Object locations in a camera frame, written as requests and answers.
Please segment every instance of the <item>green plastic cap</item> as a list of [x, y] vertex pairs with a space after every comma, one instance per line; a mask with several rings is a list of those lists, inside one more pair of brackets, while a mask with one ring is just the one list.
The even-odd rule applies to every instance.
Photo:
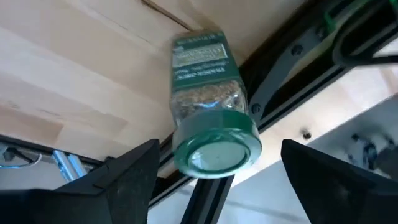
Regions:
[[182, 121], [173, 135], [175, 165], [202, 179], [234, 175], [261, 155], [254, 121], [235, 110], [208, 110]]

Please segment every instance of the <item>jar label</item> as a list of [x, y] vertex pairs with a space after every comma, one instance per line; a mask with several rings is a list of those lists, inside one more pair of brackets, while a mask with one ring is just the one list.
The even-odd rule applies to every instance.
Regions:
[[172, 92], [232, 79], [241, 81], [224, 33], [205, 32], [174, 40]]

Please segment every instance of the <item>wooden surface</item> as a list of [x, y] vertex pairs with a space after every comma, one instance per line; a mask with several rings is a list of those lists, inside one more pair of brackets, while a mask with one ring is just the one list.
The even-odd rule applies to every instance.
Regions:
[[244, 62], [305, 0], [143, 0], [188, 30], [221, 29], [238, 64]]
[[[197, 22], [188, 29], [222, 28], [239, 63], [303, 2], [153, 1], [183, 4], [175, 13]], [[174, 128], [170, 41], [186, 31], [140, 0], [0, 0], [0, 134], [99, 160], [163, 140]], [[345, 75], [262, 133], [261, 159], [234, 184], [278, 161], [284, 138], [306, 143], [302, 128], [315, 139], [396, 94], [397, 77]]]

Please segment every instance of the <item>glass jar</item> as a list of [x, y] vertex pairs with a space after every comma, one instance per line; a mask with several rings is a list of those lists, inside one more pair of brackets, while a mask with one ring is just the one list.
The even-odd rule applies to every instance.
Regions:
[[203, 32], [174, 41], [170, 108], [177, 125], [177, 168], [212, 179], [251, 166], [261, 154], [246, 91], [224, 33]]

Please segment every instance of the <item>metal frame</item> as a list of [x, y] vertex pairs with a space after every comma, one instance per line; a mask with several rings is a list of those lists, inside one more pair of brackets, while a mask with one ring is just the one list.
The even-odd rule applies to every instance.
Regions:
[[[353, 2], [355, 0], [308, 1], [239, 68], [248, 91], [250, 115], [257, 122], [260, 133], [351, 69], [335, 65], [332, 50], [327, 49], [282, 85], [295, 63], [330, 35], [330, 24], [324, 19], [325, 15], [332, 19], [342, 17], [352, 10]], [[387, 4], [388, 1], [385, 8], [346, 37], [349, 44], [345, 51], [371, 55], [398, 37], [396, 17]], [[0, 136], [0, 142], [45, 156], [56, 150], [6, 136]], [[171, 148], [172, 134], [160, 145], [159, 169], [172, 162]], [[102, 164], [94, 159], [78, 157], [84, 166], [98, 167]], [[158, 178], [149, 208], [191, 180], [179, 171], [168, 178]], [[233, 177], [199, 180], [182, 223], [216, 223], [232, 180]]]

